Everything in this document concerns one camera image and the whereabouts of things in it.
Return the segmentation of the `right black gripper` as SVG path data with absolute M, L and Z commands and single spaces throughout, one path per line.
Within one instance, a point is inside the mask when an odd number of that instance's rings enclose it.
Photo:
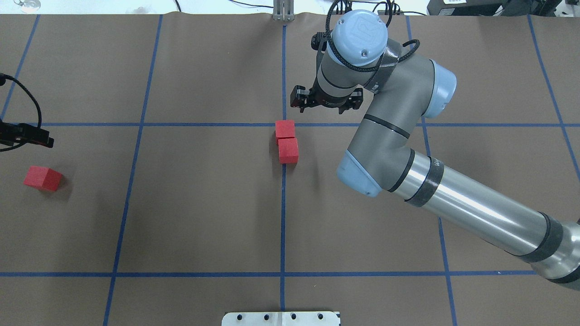
M 349 96 L 334 97 L 328 95 L 319 87 L 306 87 L 296 85 L 290 95 L 290 106 L 298 108 L 300 113 L 309 107 L 324 106 L 330 109 L 338 109 L 342 114 L 347 110 L 358 110 L 364 101 L 364 89 L 357 87 Z

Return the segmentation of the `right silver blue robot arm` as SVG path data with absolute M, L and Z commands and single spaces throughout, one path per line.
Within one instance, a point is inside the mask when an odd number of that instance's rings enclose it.
M 453 72 L 417 54 L 419 41 L 389 38 L 379 15 L 350 9 L 312 37 L 317 51 L 311 88 L 297 85 L 290 106 L 360 108 L 364 90 L 373 99 L 336 171 L 365 196 L 391 192 L 404 202 L 465 229 L 529 264 L 538 276 L 579 289 L 579 223 L 535 211 L 407 146 L 421 118 L 435 118 L 451 101 Z

